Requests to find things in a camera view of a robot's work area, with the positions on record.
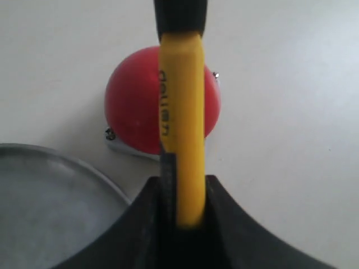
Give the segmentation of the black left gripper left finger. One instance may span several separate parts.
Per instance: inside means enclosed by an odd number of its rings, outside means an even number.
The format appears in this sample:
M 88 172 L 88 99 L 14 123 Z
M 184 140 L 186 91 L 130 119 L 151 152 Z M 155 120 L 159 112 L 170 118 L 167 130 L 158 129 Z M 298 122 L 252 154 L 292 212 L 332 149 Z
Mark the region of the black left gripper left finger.
M 57 268 L 176 268 L 176 156 L 163 153 L 125 213 L 98 239 Z

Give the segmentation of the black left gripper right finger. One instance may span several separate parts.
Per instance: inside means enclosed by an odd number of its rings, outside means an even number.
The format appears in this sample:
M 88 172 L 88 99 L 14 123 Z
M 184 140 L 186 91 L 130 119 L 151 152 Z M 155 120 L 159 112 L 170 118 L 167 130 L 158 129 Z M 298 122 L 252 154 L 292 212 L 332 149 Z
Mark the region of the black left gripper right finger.
M 214 175 L 206 176 L 204 268 L 301 268 L 332 266 L 291 246 L 254 220 Z

